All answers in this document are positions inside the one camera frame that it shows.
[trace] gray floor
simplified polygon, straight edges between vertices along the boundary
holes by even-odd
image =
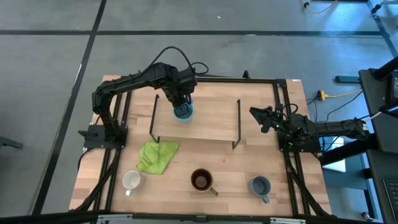
[[[320,10],[328,4],[311,2],[311,7]],[[100,0],[1,1],[0,29],[90,30],[99,5]],[[394,7],[383,6],[379,13],[393,43],[398,44]],[[106,4],[99,29],[378,31],[364,3],[338,3],[323,14],[313,15],[302,10],[299,0],[112,0]],[[8,147],[0,151],[0,217],[29,213],[87,40],[87,36],[67,35],[0,36],[0,135],[25,143],[23,151]],[[241,77],[249,70],[252,77],[301,79],[307,98],[317,90],[330,95],[356,90],[359,85],[334,83],[334,76],[356,75],[360,69],[379,67],[392,58],[382,37],[97,36],[45,213],[68,209],[83,144],[77,131],[86,129],[90,122],[90,94],[102,76],[136,73],[168,45],[180,47],[192,61],[205,62],[213,75]],[[170,51],[161,61],[185,68],[182,59]],[[318,120],[325,120],[327,112],[352,97],[319,103]],[[313,118],[315,110],[309,108]],[[330,121],[361,117],[367,112],[360,96],[333,113]],[[328,188],[328,193],[335,215],[361,219],[358,212],[363,211],[363,205],[349,202],[358,199],[364,203],[361,196],[344,189]]]

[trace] green cloth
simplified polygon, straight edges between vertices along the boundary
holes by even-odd
[[[149,174],[163,174],[177,152],[178,142],[147,142],[139,151],[140,163],[137,169]]]

